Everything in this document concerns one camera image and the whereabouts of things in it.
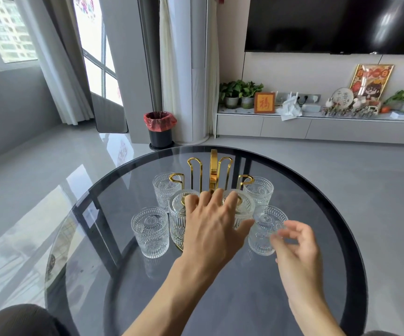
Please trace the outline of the person's left hand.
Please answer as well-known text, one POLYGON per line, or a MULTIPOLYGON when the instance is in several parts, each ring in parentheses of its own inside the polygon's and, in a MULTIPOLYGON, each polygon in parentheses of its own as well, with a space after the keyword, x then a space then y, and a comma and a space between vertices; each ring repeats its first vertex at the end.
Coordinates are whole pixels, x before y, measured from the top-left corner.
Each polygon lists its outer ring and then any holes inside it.
POLYGON ((199 195, 200 216, 196 221, 186 224, 183 253, 196 259, 230 259, 235 256, 244 243, 238 238, 238 229, 234 229, 235 209, 238 195, 230 193, 223 203, 226 215, 222 219, 212 217, 212 193, 199 195))

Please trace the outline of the person's right hand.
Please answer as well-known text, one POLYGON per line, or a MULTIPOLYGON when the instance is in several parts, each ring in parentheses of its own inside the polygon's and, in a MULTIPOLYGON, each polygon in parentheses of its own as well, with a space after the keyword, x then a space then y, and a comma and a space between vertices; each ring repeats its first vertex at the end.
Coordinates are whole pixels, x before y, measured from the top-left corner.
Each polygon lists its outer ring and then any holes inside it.
POLYGON ((287 243, 292 244, 292 259, 276 258, 288 299, 314 294, 324 298, 322 256, 312 228, 286 220, 280 230, 290 230, 287 243))

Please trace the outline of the clear embossed drinking glass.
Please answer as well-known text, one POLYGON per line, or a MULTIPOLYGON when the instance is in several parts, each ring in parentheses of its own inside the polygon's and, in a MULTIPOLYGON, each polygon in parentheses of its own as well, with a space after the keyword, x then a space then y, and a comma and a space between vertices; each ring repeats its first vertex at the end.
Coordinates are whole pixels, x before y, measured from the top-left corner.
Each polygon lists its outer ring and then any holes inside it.
POLYGON ((268 205, 274 192, 274 185, 266 178, 255 176, 254 182, 244 185, 243 190, 255 201, 256 206, 268 205))
POLYGON ((169 199, 170 234, 175 245, 183 250, 183 240, 186 227, 185 197, 196 195, 200 192, 195 190, 178 190, 169 199))
POLYGON ((279 208, 271 205, 256 206, 253 213, 254 225, 249 232, 250 249, 261 256, 270 256, 275 250, 270 236, 284 228, 287 215, 279 208))
POLYGON ((182 178, 180 175, 175 175, 173 177, 177 182, 173 182, 170 180, 170 176, 173 172, 165 172, 159 175, 156 175, 153 179, 153 187, 156 195, 156 199, 158 202, 158 206, 169 212, 169 201, 172 195, 174 195, 177 191, 181 190, 181 181, 182 178))
POLYGON ((224 191, 222 203, 224 203, 227 196, 233 192, 237 193, 238 195, 234 223, 234 229, 238 229, 242 221, 253 218, 253 214, 255 211, 255 201, 246 191, 239 189, 230 189, 224 191))
POLYGON ((157 206, 141 209, 131 220, 132 230, 142 254, 149 259, 163 256, 169 248, 168 213, 157 206))

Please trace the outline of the person's left forearm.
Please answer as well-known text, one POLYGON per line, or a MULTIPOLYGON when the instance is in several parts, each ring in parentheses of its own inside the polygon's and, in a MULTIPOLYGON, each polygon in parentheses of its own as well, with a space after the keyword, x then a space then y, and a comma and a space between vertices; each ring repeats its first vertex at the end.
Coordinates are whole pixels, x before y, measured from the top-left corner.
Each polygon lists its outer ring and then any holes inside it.
POLYGON ((197 304, 230 259, 182 255, 122 336, 181 336, 197 304))

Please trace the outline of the red and gold framed picture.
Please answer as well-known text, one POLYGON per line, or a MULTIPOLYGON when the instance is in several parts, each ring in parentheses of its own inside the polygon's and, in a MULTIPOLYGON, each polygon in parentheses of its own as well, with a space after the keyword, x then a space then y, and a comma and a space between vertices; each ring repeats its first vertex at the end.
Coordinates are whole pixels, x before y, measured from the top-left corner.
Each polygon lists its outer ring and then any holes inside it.
POLYGON ((275 92, 256 92, 254 96, 255 114, 274 114, 275 110, 275 92))

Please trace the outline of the green potted plant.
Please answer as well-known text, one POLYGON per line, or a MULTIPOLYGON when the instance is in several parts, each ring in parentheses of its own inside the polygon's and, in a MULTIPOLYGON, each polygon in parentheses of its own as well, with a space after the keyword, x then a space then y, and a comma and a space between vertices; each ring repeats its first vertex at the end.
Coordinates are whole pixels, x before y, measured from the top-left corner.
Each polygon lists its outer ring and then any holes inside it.
POLYGON ((254 108, 255 93, 261 92, 263 84, 255 84, 253 81, 241 82, 241 91, 239 93, 240 105, 244 109, 254 108))
POLYGON ((218 102, 228 109, 235 109, 239 105, 245 83, 242 80, 233 80, 219 84, 218 102))

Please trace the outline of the crumpled white tissue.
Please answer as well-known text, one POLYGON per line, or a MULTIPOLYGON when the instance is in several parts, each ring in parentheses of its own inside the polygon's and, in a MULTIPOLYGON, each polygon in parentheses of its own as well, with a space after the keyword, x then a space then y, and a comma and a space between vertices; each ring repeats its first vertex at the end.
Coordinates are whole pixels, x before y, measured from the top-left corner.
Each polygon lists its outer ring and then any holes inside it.
POLYGON ((283 102, 282 107, 278 109, 282 121, 295 119, 302 116, 302 110, 298 104, 298 96, 292 96, 283 102))

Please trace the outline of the white standing air conditioner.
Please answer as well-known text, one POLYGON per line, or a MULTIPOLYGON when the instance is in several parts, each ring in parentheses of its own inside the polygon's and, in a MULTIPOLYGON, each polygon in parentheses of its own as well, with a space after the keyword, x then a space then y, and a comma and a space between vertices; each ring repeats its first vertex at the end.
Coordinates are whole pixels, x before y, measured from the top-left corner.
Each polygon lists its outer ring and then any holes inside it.
POLYGON ((181 146, 215 135, 219 100, 218 0, 159 0, 163 109, 181 146))

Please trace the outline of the row of small figurines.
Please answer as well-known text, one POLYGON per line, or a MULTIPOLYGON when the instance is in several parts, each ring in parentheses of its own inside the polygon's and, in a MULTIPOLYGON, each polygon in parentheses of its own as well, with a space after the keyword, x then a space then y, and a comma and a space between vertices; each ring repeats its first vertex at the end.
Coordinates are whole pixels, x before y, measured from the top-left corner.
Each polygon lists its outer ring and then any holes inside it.
POLYGON ((323 107, 321 113, 327 117, 372 118, 380 113, 381 107, 379 101, 370 101, 359 107, 351 104, 346 108, 340 108, 338 103, 334 103, 332 107, 323 107))

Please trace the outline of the glass balcony door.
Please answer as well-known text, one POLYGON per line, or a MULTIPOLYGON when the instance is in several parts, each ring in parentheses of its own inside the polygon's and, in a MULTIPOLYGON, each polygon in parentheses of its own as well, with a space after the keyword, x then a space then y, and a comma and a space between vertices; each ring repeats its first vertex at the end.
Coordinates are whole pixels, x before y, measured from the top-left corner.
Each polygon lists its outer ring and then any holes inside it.
POLYGON ((123 101, 99 0, 91 22, 74 6, 96 126, 101 133, 127 133, 123 101))

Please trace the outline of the colourful gold framed picture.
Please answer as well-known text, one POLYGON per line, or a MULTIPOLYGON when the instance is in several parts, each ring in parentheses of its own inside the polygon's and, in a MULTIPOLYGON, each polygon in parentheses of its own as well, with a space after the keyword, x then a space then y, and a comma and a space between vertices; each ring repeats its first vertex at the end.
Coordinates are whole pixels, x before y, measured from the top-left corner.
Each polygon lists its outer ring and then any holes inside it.
POLYGON ((355 97, 379 101, 394 67, 393 64, 358 64, 349 88, 355 97))

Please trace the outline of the grey curtain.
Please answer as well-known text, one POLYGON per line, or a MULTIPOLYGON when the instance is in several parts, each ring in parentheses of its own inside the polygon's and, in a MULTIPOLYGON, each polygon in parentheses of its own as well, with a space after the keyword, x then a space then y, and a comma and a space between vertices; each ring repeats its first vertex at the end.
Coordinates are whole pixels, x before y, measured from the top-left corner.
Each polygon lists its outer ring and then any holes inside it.
POLYGON ((72 0, 14 0, 64 124, 94 118, 72 0))

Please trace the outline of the black flat screen television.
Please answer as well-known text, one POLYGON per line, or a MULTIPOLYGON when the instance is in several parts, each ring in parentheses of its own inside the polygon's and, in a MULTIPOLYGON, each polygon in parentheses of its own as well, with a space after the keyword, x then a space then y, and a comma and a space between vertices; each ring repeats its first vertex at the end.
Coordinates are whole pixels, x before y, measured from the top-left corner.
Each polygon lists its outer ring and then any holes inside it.
POLYGON ((404 0, 250 0, 244 50, 404 55, 404 0))

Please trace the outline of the white framed window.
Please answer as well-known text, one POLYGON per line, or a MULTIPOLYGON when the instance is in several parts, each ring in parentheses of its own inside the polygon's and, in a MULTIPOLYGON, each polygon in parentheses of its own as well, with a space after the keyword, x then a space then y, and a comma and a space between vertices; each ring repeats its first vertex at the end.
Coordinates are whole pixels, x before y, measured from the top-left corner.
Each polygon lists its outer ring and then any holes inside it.
POLYGON ((0 61, 15 64, 36 60, 35 46, 15 0, 0 0, 0 61))

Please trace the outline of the white wall socket strip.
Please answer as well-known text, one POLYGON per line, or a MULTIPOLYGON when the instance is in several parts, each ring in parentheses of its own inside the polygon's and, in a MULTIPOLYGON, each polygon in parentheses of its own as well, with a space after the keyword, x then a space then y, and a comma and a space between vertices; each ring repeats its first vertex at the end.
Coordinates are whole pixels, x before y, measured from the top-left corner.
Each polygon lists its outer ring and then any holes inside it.
POLYGON ((303 105, 305 103, 319 103, 321 99, 321 94, 303 94, 300 92, 282 92, 278 91, 276 93, 276 98, 275 98, 275 105, 280 106, 285 102, 287 99, 289 99, 292 96, 297 96, 298 97, 298 103, 299 105, 303 105))

